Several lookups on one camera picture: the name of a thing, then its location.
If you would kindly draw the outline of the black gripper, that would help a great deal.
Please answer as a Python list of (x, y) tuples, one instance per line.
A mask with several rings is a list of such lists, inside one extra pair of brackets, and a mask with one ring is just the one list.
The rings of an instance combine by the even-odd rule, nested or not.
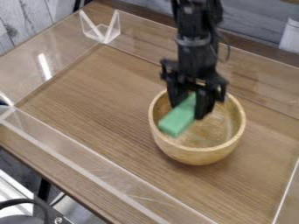
[(225, 102), (229, 81), (219, 74), (219, 38), (175, 39), (178, 60), (161, 60), (162, 79), (167, 83), (171, 106), (175, 108), (195, 91), (195, 119), (202, 120), (214, 110), (215, 102)]

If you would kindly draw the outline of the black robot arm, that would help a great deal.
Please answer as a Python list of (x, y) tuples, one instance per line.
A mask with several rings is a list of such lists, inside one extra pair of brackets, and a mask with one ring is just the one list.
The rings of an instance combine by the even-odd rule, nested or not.
[(217, 102), (225, 102), (227, 79), (218, 72), (223, 21), (221, 0), (171, 0), (177, 23), (178, 60), (162, 59), (161, 77), (166, 81), (171, 106), (175, 108), (195, 93), (194, 116), (202, 120)]

